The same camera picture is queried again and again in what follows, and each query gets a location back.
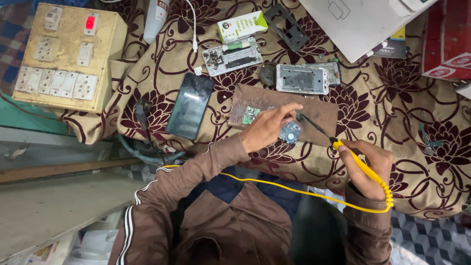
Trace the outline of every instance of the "smartphone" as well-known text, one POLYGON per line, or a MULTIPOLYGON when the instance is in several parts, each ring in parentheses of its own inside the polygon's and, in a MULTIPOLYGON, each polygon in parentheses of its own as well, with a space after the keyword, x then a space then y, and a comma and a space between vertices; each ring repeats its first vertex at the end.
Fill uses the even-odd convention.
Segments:
POLYGON ((165 131, 196 139, 213 87, 213 80, 186 73, 165 131))

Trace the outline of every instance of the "floral tablecloth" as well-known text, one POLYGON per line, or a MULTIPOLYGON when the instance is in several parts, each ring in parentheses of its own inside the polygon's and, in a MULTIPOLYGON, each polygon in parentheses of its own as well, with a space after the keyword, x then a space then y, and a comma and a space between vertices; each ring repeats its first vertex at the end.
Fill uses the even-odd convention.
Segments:
MULTIPOLYGON (((332 88, 317 100, 340 105, 337 138, 363 139, 390 150, 395 155, 390 189, 396 210, 419 218, 454 215, 471 190, 471 116, 469 100, 457 95, 451 83, 422 77, 421 36, 426 14, 407 26, 406 59, 370 57, 350 64, 329 37, 297 0, 191 0, 196 11, 199 50, 192 50, 193 13, 185 0, 173 0, 168 20, 148 45, 143 40, 146 8, 142 0, 124 0, 107 5, 128 23, 123 59, 112 61, 114 94, 101 114, 57 111, 70 125, 79 141, 92 144, 121 133, 144 139, 134 105, 138 99, 152 103, 148 117, 150 132, 160 143, 179 150, 198 152, 213 141, 224 139, 239 129, 228 126, 236 83, 263 87, 261 65, 211 78, 214 91, 195 141, 165 133, 165 126, 177 97, 183 76, 203 65, 201 51, 220 45, 215 23, 255 10, 266 11, 281 3, 309 36, 307 44, 292 52, 273 29, 256 35, 266 40, 260 45, 265 61, 285 64, 340 60, 343 85, 332 88), (434 155, 424 152, 422 122, 431 141, 443 140, 434 155)), ((209 77, 205 68, 203 76, 209 77)), ((318 188, 342 193, 347 172, 336 151, 310 142, 301 145, 276 143, 251 153, 243 164, 318 188)))

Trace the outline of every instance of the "dark blue pants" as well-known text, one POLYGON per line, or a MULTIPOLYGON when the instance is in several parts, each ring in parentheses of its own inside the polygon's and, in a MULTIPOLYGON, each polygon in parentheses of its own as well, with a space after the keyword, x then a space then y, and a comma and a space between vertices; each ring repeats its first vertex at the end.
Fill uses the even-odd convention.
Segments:
MULTIPOLYGON (((233 166, 225 168, 222 172, 236 176, 236 169, 233 166)), ((296 190, 302 190, 303 187, 302 183, 276 177, 266 173, 260 173, 258 179, 275 182, 296 190)), ((299 202, 301 200, 300 193, 289 191, 266 183, 254 182, 254 184, 263 194, 265 194, 265 196, 283 208, 291 218, 291 221, 293 221, 293 218, 298 211, 299 202)), ((185 209, 188 208, 204 190, 208 190, 214 196, 229 204, 239 194, 243 186, 243 181, 238 181, 229 176, 219 174, 208 182, 200 183, 190 192, 188 197, 185 199, 185 209)))

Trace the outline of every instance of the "blue hose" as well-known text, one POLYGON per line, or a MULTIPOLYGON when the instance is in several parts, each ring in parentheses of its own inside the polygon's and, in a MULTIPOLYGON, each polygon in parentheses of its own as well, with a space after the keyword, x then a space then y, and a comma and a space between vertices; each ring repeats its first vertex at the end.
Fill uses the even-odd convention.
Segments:
MULTIPOLYGON (((158 163, 158 164, 163 164, 163 161, 161 158, 155 158, 155 157, 148 157, 148 156, 144 156, 142 154, 139 153, 139 151, 137 150, 134 150, 132 149, 128 142, 124 139, 124 136, 122 134, 118 134, 118 139, 119 141, 121 142, 121 144, 124 146, 124 148, 126 148, 126 150, 131 153, 133 156, 143 160, 143 161, 146 161, 146 162, 150 162, 150 163, 158 163)), ((178 153, 175 153, 173 156, 171 157, 165 157, 165 161, 166 162, 171 162, 179 157, 181 157, 182 155, 186 154, 186 152, 178 152, 178 153)))

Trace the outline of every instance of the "hand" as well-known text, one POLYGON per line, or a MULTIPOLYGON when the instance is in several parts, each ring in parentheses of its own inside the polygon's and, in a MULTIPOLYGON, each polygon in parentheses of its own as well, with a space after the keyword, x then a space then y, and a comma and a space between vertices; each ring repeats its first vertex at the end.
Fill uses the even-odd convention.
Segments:
POLYGON ((296 109, 302 109, 302 105, 293 102, 259 112, 255 120, 241 132, 245 151, 251 153, 274 143, 281 128, 296 119, 296 109))
POLYGON ((391 152, 381 149, 374 144, 364 140, 348 141, 341 140, 344 145, 339 146, 340 158, 347 168, 355 187, 367 199, 384 201, 386 199, 383 189, 377 182, 368 177, 353 160, 350 149, 356 148, 366 156, 366 164, 375 171, 383 181, 389 185, 389 177, 394 156, 391 152))

